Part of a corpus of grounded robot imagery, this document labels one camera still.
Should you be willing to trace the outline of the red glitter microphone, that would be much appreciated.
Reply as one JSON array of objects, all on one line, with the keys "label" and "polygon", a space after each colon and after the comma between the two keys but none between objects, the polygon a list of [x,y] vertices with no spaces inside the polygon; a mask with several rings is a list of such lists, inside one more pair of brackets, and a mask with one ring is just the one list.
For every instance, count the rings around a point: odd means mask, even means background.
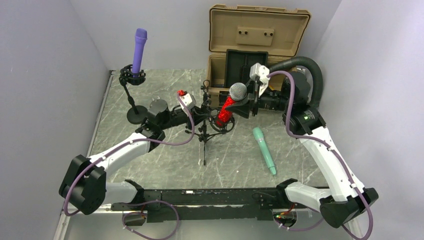
[{"label": "red glitter microphone", "polygon": [[228,108],[240,101],[248,95],[248,89],[242,82],[236,82],[229,88],[229,95],[225,100],[224,105],[217,115],[215,123],[218,127],[224,127],[230,120],[232,112]]}]

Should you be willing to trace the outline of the black shock mount tripod stand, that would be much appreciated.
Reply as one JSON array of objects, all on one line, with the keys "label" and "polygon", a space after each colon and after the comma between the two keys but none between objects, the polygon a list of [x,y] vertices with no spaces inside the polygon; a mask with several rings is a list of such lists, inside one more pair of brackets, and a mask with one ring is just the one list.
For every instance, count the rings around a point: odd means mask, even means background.
[{"label": "black shock mount tripod stand", "polygon": [[195,128],[191,128],[190,123],[188,123],[185,127],[184,132],[186,134],[194,134],[198,137],[198,140],[200,143],[203,143],[203,158],[202,158],[202,164],[206,166],[207,164],[207,143],[209,140],[211,140],[213,137],[218,135],[225,135],[229,132],[231,132],[235,127],[235,118],[231,116],[230,120],[224,127],[219,127],[216,124],[216,115],[210,115],[209,121],[203,121],[201,123],[201,126],[197,128],[197,132]]}]

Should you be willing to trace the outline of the teal microphone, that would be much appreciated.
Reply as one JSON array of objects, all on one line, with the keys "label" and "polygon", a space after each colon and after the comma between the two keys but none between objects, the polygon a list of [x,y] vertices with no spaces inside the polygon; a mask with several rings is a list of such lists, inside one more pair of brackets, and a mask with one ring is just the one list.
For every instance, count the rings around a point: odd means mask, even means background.
[{"label": "teal microphone", "polygon": [[277,174],[277,170],[273,161],[273,158],[271,156],[271,153],[269,151],[269,148],[267,146],[267,143],[265,141],[265,137],[264,134],[262,132],[262,130],[259,127],[255,127],[252,130],[253,136],[255,138],[255,140],[258,143],[258,146],[260,148],[260,151],[262,153],[264,162],[267,166],[267,168],[269,169],[270,173],[275,176]]}]

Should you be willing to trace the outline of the small black tripod stand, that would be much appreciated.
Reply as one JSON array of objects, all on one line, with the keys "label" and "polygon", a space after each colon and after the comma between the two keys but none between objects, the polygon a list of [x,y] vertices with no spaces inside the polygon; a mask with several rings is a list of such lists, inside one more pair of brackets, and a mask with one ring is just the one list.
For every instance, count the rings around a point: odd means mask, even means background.
[{"label": "small black tripod stand", "polygon": [[201,104],[202,109],[206,109],[211,106],[212,100],[211,100],[211,94],[209,93],[210,86],[211,86],[211,82],[208,79],[204,80],[202,85],[200,86],[200,89],[203,92],[202,104]]}]

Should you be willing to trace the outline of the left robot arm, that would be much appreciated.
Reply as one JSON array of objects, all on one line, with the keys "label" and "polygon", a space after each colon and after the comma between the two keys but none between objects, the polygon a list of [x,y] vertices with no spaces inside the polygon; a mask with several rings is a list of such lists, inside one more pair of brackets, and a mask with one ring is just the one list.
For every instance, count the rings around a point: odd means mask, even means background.
[{"label": "left robot arm", "polygon": [[[65,173],[58,193],[64,198],[63,213],[90,215],[104,204],[124,203],[137,210],[144,203],[143,188],[133,181],[107,183],[110,175],[159,145],[181,146],[195,135],[195,126],[209,117],[209,110],[196,106],[189,94],[177,97],[179,106],[169,110],[166,101],[154,100],[150,108],[140,106],[140,127],[117,145],[92,156],[75,156]],[[166,142],[165,130],[186,125],[190,136],[181,142]]]}]

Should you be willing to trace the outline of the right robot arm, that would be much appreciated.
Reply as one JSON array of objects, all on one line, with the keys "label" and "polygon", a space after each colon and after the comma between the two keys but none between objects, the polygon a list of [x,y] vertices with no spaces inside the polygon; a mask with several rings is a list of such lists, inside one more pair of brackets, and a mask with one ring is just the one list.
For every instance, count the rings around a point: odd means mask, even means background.
[{"label": "right robot arm", "polygon": [[283,114],[286,132],[292,138],[300,140],[309,151],[328,184],[327,189],[319,189],[294,179],[286,180],[281,183],[281,190],[275,194],[276,203],[282,208],[298,203],[318,211],[323,220],[333,228],[343,227],[362,213],[367,213],[369,235],[374,227],[370,207],[379,198],[377,191],[366,188],[353,174],[335,146],[318,110],[306,103],[294,104],[295,98],[303,93],[297,91],[293,72],[279,70],[254,73],[252,77],[260,83],[259,89],[253,92],[254,96],[261,97],[269,80],[275,75],[285,75],[290,82]]}]

